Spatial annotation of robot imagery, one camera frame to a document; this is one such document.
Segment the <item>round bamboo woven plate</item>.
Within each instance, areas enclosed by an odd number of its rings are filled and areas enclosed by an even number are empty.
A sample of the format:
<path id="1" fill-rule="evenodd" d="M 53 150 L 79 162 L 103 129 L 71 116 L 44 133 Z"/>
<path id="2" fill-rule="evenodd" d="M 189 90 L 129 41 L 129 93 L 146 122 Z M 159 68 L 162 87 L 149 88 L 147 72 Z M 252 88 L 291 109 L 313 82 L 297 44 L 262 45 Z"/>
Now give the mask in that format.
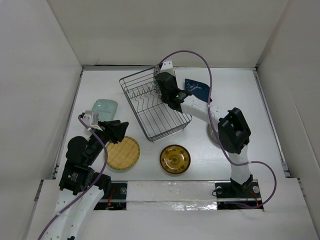
<path id="1" fill-rule="evenodd" d="M 132 168 L 138 162 L 141 154 L 138 142 L 130 136 L 125 136 L 119 143 L 108 142 L 106 149 L 108 153 L 107 165 L 117 171 Z"/>

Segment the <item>blue floral round plate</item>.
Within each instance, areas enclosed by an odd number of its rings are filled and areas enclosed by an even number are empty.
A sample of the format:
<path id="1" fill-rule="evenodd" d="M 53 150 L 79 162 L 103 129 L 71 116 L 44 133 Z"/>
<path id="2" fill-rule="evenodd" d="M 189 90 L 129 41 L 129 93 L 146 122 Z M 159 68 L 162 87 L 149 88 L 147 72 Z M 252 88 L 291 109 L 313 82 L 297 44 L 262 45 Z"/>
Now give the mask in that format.
<path id="1" fill-rule="evenodd" d="M 157 64 L 153 69 L 153 87 L 154 87 L 154 91 L 158 94 L 159 98 L 161 97 L 161 91 L 159 89 L 156 77 L 160 73 L 160 71 L 161 71 L 161 64 Z"/>

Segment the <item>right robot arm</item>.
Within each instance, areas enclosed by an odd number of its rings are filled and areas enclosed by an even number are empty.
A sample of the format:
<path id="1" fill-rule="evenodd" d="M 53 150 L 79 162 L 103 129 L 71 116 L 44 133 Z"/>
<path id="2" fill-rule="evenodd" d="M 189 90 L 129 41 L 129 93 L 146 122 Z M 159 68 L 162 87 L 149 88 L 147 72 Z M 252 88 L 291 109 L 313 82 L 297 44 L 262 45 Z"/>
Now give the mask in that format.
<path id="1" fill-rule="evenodd" d="M 172 110 L 191 115 L 208 125 L 213 123 L 212 131 L 217 144 L 227 152 L 231 160 L 231 191 L 237 197 L 242 197 L 249 191 L 253 181 L 248 160 L 248 144 L 251 130 L 242 113 L 234 107 L 231 110 L 219 107 L 208 108 L 206 100 L 210 100 L 210 87 L 202 82 L 186 78 L 185 89 L 178 88 L 176 77 L 168 72 L 153 75 L 153 82 L 163 103 Z"/>

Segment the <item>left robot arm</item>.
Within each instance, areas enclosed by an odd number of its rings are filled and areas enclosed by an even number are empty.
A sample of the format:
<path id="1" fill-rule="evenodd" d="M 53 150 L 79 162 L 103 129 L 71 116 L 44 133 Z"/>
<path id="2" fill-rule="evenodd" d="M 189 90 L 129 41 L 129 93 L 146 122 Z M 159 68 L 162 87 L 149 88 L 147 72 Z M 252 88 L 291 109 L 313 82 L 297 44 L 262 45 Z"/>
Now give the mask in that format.
<path id="1" fill-rule="evenodd" d="M 54 217 L 43 232 L 43 240 L 78 240 L 99 200 L 111 194 L 111 177 L 91 166 L 108 143 L 124 139 L 129 123 L 112 120 L 98 126 L 102 129 L 87 128 L 89 139 L 75 136 L 67 144 Z"/>

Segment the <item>dark blue leaf dish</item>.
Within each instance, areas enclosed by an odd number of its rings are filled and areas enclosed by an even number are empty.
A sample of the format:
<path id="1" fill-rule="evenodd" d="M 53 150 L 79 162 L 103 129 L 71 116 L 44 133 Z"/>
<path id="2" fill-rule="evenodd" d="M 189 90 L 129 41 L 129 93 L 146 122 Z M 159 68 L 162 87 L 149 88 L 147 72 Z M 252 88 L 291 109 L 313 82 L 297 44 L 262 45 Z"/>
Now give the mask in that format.
<path id="1" fill-rule="evenodd" d="M 208 102 L 210 87 L 200 81 L 185 78 L 184 89 L 203 102 Z"/>

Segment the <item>light green rectangular plate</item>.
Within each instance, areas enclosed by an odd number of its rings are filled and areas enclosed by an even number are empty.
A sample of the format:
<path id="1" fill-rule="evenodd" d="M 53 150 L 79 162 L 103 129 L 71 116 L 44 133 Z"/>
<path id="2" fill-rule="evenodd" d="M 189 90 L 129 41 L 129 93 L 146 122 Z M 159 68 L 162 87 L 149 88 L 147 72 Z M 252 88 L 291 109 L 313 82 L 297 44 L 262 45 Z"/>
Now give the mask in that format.
<path id="1" fill-rule="evenodd" d="M 116 111 L 118 109 L 118 103 L 111 99 L 98 99 L 91 111 L 98 112 L 99 122 L 109 122 L 113 121 Z"/>

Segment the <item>grey deer plate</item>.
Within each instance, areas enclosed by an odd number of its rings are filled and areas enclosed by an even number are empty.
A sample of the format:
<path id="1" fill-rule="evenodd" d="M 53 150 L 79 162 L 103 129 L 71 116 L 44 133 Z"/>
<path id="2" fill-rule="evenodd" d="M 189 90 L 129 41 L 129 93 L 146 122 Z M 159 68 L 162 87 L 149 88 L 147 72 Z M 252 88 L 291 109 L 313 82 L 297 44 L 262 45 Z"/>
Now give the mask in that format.
<path id="1" fill-rule="evenodd" d="M 212 140 L 212 142 L 215 144 L 215 145 L 219 145 L 219 142 L 214 134 L 214 131 L 212 129 L 212 126 L 210 124 L 207 124 L 207 133 L 208 133 L 208 136 L 210 137 L 210 139 Z"/>

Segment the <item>gold and black plate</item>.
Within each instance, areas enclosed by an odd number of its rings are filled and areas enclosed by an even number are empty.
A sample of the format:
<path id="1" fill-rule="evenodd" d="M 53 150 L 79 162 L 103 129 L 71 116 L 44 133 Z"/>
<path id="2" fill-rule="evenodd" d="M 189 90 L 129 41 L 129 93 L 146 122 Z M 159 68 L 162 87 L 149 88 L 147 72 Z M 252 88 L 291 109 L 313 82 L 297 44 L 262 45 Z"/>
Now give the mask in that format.
<path id="1" fill-rule="evenodd" d="M 159 162 L 162 169 L 168 174 L 180 175 L 190 167 L 191 155 L 185 147 L 172 144 L 162 150 Z"/>

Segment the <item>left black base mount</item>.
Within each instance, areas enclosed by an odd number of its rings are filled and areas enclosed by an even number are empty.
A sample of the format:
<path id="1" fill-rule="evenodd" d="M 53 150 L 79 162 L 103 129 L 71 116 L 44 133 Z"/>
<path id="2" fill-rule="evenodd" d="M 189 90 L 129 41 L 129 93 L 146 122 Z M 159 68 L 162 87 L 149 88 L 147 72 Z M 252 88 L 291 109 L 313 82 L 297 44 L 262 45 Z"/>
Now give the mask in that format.
<path id="1" fill-rule="evenodd" d="M 122 211 L 127 209 L 127 181 L 113 181 L 110 191 L 94 207 L 96 211 Z"/>

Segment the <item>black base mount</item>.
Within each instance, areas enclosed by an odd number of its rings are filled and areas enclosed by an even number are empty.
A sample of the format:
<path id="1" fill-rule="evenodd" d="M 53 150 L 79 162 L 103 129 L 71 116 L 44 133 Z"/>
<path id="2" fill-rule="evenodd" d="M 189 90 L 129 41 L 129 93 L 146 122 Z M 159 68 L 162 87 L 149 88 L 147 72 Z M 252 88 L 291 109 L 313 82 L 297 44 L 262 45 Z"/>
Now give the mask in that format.
<path id="1" fill-rule="evenodd" d="M 262 201 L 260 188 L 257 181 L 253 181 L 244 192 L 235 192 L 228 181 L 215 183 L 215 189 L 211 193 L 217 200 L 218 210 L 241 210 L 260 205 Z"/>
<path id="2" fill-rule="evenodd" d="M 96 211 L 122 211 L 127 209 L 127 181 L 113 181 L 110 191 L 94 207 Z"/>

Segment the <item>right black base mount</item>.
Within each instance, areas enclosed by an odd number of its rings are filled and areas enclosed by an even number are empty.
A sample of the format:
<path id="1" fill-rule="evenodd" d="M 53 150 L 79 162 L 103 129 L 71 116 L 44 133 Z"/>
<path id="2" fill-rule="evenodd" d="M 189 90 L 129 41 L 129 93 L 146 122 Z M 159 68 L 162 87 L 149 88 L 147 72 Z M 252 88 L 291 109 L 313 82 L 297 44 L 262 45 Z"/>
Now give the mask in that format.
<path id="1" fill-rule="evenodd" d="M 218 210 L 241 210 L 260 205 L 262 201 L 260 188 L 257 181 L 253 181 L 244 192 L 235 192 L 228 181 L 215 183 L 215 189 L 211 193 L 217 200 Z"/>

